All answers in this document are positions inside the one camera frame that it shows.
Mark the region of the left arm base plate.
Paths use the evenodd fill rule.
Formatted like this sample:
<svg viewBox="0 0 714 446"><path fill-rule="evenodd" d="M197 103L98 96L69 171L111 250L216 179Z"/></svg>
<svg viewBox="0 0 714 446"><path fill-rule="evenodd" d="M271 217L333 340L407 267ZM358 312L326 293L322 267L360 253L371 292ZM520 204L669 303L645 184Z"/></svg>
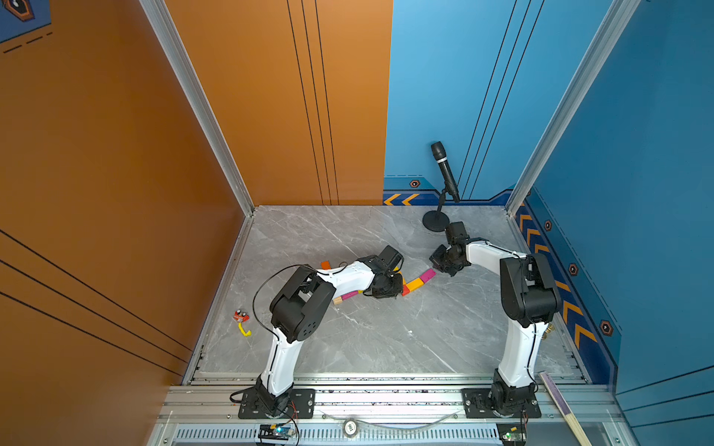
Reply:
<svg viewBox="0 0 714 446"><path fill-rule="evenodd" d="M277 406L262 401L254 388L249 388L242 394L238 405L238 418L256 419L288 419L309 420L314 416L315 390L312 388L292 388L288 396Z"/></svg>

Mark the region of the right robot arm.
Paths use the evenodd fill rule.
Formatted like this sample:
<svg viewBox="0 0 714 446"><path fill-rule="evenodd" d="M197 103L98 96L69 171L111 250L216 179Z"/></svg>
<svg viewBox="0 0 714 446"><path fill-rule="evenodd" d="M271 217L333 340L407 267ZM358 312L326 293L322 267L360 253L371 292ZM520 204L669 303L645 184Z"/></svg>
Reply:
<svg viewBox="0 0 714 446"><path fill-rule="evenodd" d="M540 418L536 381L542 338L563 301L543 254L509 251L489 241L439 246L430 257L435 269L451 276L477 265L500 279L501 306L509 318L503 357L491 388L461 391L468 418Z"/></svg>

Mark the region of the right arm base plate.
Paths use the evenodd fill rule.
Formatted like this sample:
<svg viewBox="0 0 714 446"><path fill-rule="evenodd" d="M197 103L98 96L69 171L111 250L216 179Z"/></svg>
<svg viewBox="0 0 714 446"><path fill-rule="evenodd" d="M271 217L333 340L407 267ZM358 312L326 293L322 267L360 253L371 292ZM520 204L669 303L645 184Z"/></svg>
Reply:
<svg viewBox="0 0 714 446"><path fill-rule="evenodd" d="M468 419L542 417L535 393L528 388L494 390L494 388L463 388L463 408Z"/></svg>

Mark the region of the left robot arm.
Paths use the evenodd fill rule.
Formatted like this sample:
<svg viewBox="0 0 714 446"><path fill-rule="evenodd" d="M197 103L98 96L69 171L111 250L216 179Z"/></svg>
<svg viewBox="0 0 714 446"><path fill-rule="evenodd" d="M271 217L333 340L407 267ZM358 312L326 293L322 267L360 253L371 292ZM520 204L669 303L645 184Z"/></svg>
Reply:
<svg viewBox="0 0 714 446"><path fill-rule="evenodd" d="M255 388L270 416L280 416L289 405L294 373L303 342L312 336L335 297L362 293L373 298L397 297L403 291L403 256L386 247L336 269L297 265L271 301L270 354Z"/></svg>

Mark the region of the magenta block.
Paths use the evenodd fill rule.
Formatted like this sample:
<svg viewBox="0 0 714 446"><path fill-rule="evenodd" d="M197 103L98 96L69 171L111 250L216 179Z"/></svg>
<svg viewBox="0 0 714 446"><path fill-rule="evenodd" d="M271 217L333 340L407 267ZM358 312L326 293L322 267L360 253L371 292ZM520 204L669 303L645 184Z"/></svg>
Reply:
<svg viewBox="0 0 714 446"><path fill-rule="evenodd" d="M429 282L431 279L433 279L435 276L436 276L436 271L434 269L428 269L422 275L420 275L419 278L425 284L426 282Z"/></svg>
<svg viewBox="0 0 714 446"><path fill-rule="evenodd" d="M360 295L360 294L362 294L362 293L363 293L362 291L354 291L354 292L351 292L351 293L347 293L347 294L345 294L345 295L342 295L340 298L341 298L342 301L345 301L345 300L348 300L348 299L350 299L350 298L352 298L352 297L356 297L357 295Z"/></svg>

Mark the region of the yellow-orange block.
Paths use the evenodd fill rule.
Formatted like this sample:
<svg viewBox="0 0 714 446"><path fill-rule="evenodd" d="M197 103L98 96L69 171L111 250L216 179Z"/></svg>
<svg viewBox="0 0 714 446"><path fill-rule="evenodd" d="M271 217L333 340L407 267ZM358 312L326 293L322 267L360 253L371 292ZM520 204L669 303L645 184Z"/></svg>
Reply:
<svg viewBox="0 0 714 446"><path fill-rule="evenodd" d="M416 278L415 280L412 280L412 282L405 284L403 287L407 287L410 290L410 293L412 293L422 286L424 286L424 282L422 282L420 278Z"/></svg>

